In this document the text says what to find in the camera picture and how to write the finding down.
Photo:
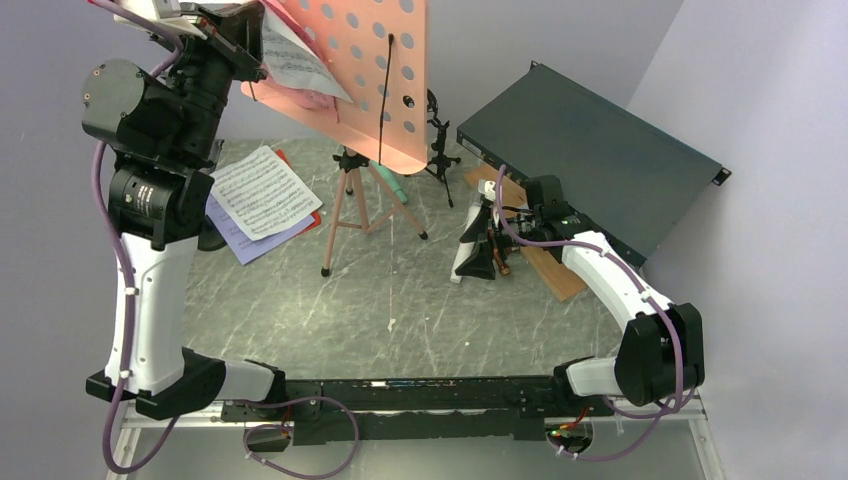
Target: gray wall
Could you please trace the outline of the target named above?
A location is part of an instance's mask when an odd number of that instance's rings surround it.
[[[430,75],[446,118],[467,117],[531,59],[626,103],[680,1],[514,3],[432,2]],[[105,472],[98,447],[105,405],[83,394],[83,379],[107,360],[115,273],[88,189],[95,142],[79,127],[79,94],[89,69],[114,57],[149,67],[162,51],[83,0],[4,4],[3,478]],[[306,133],[240,94],[221,130],[231,137]]]
[[[701,310],[728,478],[845,478],[848,4],[686,0],[630,110],[723,162],[647,265]]]

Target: tripod stand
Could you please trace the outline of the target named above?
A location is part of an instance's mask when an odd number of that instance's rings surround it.
[[[388,183],[386,183],[386,180],[380,176],[374,166],[371,165],[371,161],[367,157],[345,147],[345,151],[342,155],[333,155],[333,160],[339,162],[341,175],[339,176],[339,186],[336,189],[336,201],[333,204],[333,220],[330,223],[330,239],[327,241],[327,253],[324,255],[324,265],[321,267],[321,276],[330,276],[330,262],[333,259],[333,244],[336,240],[336,230],[339,227],[358,228],[367,235],[382,225],[386,219],[397,212],[401,212],[415,228],[415,231],[418,232],[418,236],[421,237],[421,240],[427,240],[427,232],[424,231],[424,227],[422,227],[412,213],[403,206],[403,203],[401,203],[398,196],[392,191],[392,188]],[[362,175],[359,173],[360,167],[368,169],[368,172],[371,173],[371,176],[374,177],[374,180],[380,188],[386,192],[386,195],[388,195],[388,197],[392,200],[392,203],[394,203],[394,207],[374,223],[369,223],[368,221],[368,208],[365,205],[365,191],[362,188]],[[356,197],[356,205],[359,209],[359,224],[339,221],[339,215],[342,211],[342,203],[344,202],[345,194]]]
[[[448,206],[453,208],[453,199],[450,197],[450,185],[448,185],[446,174],[452,163],[459,163],[462,159],[445,155],[445,142],[447,141],[450,120],[445,123],[439,120],[439,102],[436,101],[436,96],[430,90],[427,90],[427,110],[433,112],[433,118],[427,120],[427,123],[436,127],[436,141],[430,144],[430,147],[436,152],[436,156],[427,162],[427,168],[424,170],[445,185],[445,191],[448,194]],[[430,170],[430,165],[436,167],[435,172]]]

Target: white wall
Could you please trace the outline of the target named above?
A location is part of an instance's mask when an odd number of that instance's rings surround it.
[[[733,170],[650,260],[729,478],[848,475],[848,4],[686,0],[629,106]]]

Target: green marker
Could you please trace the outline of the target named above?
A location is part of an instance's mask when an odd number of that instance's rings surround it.
[[[374,168],[377,169],[377,172],[380,173],[380,176],[383,177],[383,180],[389,184],[392,191],[395,192],[395,195],[400,199],[400,203],[406,205],[406,202],[409,201],[409,198],[406,196],[406,192],[403,191],[403,187],[400,186],[400,183],[395,178],[395,174],[389,170],[388,168],[376,163],[372,162],[371,165],[374,165]]]

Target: black tripod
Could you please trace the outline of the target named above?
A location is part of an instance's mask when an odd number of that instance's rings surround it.
[[[448,185],[448,178],[446,174],[451,164],[459,163],[462,159],[459,157],[448,157],[445,155],[445,142],[447,141],[450,121],[442,123],[441,120],[439,120],[439,103],[436,101],[436,96],[433,95],[433,92],[429,89],[427,90],[427,111],[433,112],[433,118],[427,120],[427,123],[436,127],[437,130],[436,141],[430,144],[430,147],[433,148],[436,155],[427,162],[427,167],[424,170],[432,175],[436,180],[445,184],[445,191],[448,193],[448,206],[453,208],[453,200],[450,197],[450,185]],[[430,170],[430,165],[436,167],[435,172]]]

